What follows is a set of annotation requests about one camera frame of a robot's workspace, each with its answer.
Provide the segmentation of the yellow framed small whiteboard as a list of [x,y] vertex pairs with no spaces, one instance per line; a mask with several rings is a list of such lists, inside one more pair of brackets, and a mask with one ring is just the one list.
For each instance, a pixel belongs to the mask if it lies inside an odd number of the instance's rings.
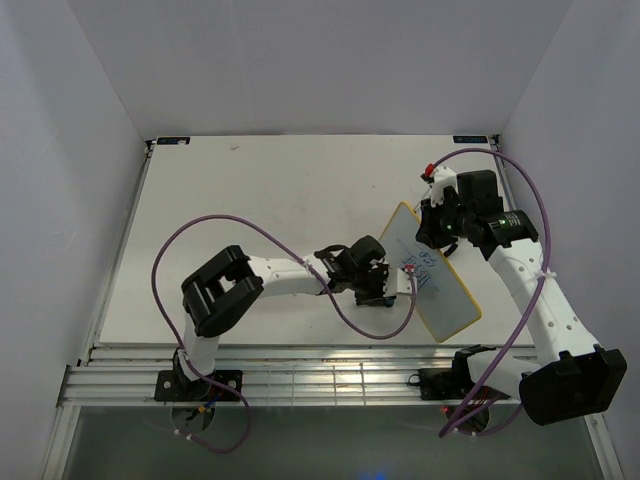
[[415,240],[420,218],[401,202],[379,237],[392,268],[414,267],[416,313],[433,339],[442,343],[482,317],[482,310],[448,258]]

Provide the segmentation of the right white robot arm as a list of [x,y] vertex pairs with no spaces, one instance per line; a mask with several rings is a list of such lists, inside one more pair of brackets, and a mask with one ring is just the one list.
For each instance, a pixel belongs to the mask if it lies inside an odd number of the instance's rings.
[[420,204],[418,242],[441,249],[465,239],[480,250],[509,291],[533,340],[537,361],[499,349],[458,351],[451,382],[464,397],[486,386],[520,401],[540,426],[606,411],[627,371],[618,349],[606,349],[581,323],[544,260],[529,216],[507,210],[491,170],[455,174],[429,166]]

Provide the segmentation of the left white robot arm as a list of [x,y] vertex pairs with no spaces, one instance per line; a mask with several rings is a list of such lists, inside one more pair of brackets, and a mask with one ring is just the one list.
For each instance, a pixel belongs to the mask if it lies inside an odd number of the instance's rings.
[[194,400],[210,392],[220,337],[261,297],[349,290],[358,306],[392,306],[395,295],[388,286],[385,256],[384,247],[370,235],[350,247],[318,250],[301,262],[250,256],[238,245],[225,248],[181,285],[183,309],[192,327],[185,331],[185,348],[174,360],[178,388]]

